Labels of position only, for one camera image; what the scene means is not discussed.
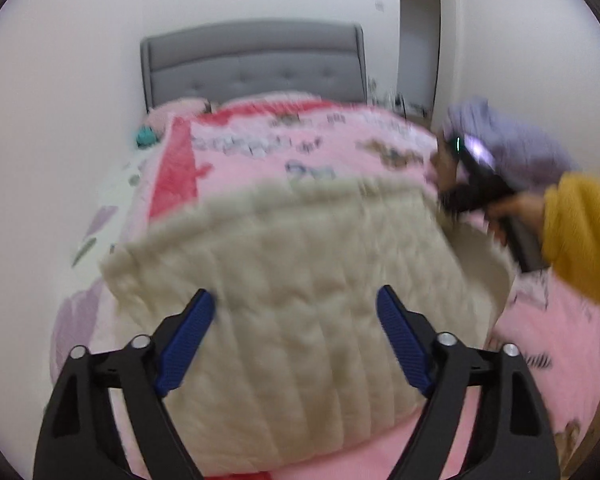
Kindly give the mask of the person's right hand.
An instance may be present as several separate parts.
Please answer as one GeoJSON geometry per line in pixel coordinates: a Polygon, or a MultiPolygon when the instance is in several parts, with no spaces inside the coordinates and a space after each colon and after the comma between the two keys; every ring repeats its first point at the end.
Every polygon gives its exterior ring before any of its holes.
{"type": "Polygon", "coordinates": [[[539,243],[543,241],[545,218],[544,194],[519,193],[492,203],[486,208],[486,221],[489,231],[503,246],[508,244],[508,235],[505,233],[503,219],[516,218],[531,231],[539,243]]]}

